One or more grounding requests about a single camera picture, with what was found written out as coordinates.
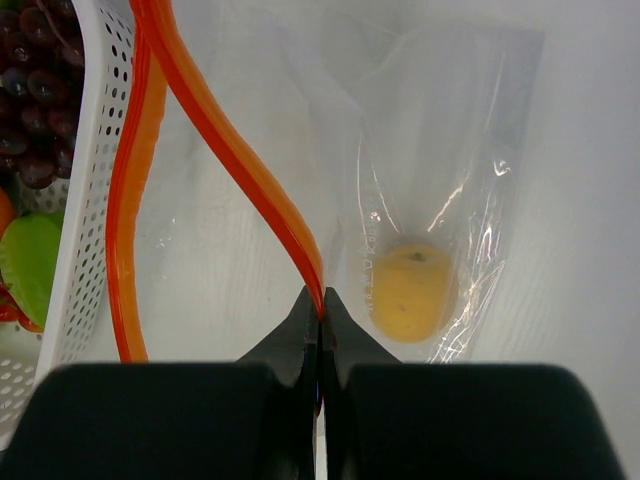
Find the yellow peach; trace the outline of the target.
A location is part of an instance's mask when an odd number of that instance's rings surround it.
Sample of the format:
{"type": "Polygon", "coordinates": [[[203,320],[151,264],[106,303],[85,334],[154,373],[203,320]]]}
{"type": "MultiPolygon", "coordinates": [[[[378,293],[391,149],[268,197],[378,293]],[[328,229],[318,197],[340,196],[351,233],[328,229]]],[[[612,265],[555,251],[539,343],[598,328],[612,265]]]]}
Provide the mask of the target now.
{"type": "Polygon", "coordinates": [[[389,339],[419,343],[450,320],[459,283],[452,258],[431,245],[406,245],[374,259],[370,318],[389,339]]]}

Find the white perforated fruit basket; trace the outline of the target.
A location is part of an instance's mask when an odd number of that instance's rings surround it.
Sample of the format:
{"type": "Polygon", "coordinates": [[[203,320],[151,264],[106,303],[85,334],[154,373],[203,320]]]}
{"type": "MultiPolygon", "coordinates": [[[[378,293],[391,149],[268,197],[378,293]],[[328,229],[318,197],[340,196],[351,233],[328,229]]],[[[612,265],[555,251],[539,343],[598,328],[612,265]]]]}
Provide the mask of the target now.
{"type": "Polygon", "coordinates": [[[43,333],[1,327],[1,444],[7,446],[37,383],[79,360],[90,344],[106,285],[104,233],[111,173],[127,112],[134,26],[122,1],[77,1],[85,81],[70,179],[28,193],[21,207],[64,214],[43,333]]]}

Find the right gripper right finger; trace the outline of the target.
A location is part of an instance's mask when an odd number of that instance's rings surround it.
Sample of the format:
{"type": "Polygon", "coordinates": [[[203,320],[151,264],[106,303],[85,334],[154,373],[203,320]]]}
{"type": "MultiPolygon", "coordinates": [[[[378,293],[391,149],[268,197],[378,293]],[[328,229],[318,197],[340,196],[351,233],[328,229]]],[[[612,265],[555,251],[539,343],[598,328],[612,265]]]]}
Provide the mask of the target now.
{"type": "Polygon", "coordinates": [[[597,408],[568,370],[403,363],[325,294],[321,324],[332,479],[620,479],[597,408]]]}

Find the orange fruit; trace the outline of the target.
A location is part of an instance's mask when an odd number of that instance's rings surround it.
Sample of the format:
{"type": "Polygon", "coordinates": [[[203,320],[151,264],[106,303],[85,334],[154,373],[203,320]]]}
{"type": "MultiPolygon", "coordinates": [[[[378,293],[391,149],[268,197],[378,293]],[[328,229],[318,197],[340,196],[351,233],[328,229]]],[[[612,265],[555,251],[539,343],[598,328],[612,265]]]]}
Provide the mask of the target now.
{"type": "Polygon", "coordinates": [[[0,189],[0,236],[4,234],[15,217],[16,213],[10,197],[3,189],[0,189]]]}

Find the purple grape bunch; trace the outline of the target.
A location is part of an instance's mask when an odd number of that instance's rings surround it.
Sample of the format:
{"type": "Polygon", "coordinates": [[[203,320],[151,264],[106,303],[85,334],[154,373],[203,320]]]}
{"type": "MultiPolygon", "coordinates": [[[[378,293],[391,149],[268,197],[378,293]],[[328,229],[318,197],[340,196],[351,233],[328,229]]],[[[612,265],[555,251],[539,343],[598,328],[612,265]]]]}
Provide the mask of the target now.
{"type": "Polygon", "coordinates": [[[1,3],[1,170],[30,189],[71,176],[84,67],[71,1],[1,3]]]}

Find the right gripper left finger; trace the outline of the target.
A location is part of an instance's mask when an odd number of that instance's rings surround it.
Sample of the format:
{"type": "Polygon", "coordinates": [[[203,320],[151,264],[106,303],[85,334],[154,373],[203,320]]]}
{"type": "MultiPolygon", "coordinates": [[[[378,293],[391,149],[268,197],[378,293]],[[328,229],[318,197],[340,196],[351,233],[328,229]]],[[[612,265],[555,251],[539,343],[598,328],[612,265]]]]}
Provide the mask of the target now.
{"type": "Polygon", "coordinates": [[[1,456],[5,479],[311,479],[318,327],[302,291],[233,362],[52,371],[1,456]]]}

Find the red strawberry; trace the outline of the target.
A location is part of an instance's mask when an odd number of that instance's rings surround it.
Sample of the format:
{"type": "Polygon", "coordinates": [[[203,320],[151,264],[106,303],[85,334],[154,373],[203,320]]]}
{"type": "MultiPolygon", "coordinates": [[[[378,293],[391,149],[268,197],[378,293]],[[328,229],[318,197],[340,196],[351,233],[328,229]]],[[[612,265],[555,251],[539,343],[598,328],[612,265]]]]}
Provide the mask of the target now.
{"type": "Polygon", "coordinates": [[[17,323],[24,330],[32,333],[41,334],[44,331],[22,312],[4,284],[0,289],[0,322],[2,325],[17,323]]]}

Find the clear zip top bag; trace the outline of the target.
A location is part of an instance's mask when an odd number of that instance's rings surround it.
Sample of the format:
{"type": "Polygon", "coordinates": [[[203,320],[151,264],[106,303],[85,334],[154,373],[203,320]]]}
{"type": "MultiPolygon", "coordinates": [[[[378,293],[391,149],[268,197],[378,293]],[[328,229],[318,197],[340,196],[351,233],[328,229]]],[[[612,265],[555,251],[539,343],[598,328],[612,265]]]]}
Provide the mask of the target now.
{"type": "Polygon", "coordinates": [[[468,360],[507,263],[540,28],[403,1],[135,1],[110,190],[119,357],[228,355],[307,291],[409,362],[468,360]],[[452,317],[399,343],[374,259],[453,260],[452,317]]]}

